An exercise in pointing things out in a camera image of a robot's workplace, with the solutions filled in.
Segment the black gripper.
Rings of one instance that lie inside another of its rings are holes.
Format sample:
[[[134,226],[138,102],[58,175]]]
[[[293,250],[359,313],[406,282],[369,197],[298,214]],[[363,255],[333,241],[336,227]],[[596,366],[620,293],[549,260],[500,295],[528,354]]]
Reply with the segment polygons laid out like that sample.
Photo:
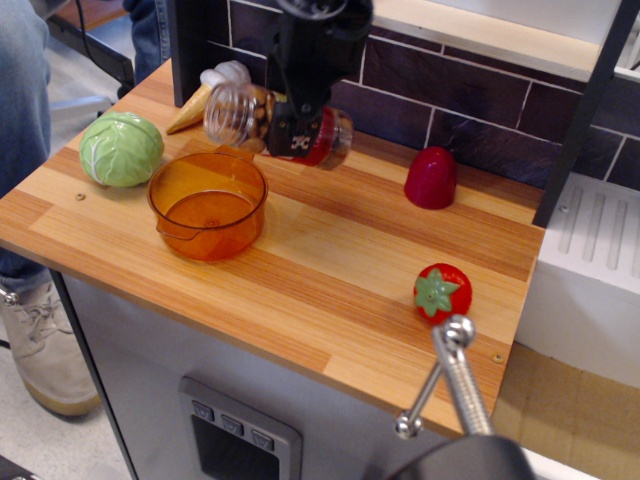
[[[266,86],[277,102],[267,151],[307,158],[318,147],[331,87],[358,72],[374,17],[371,1],[279,1],[282,11],[267,35]]]

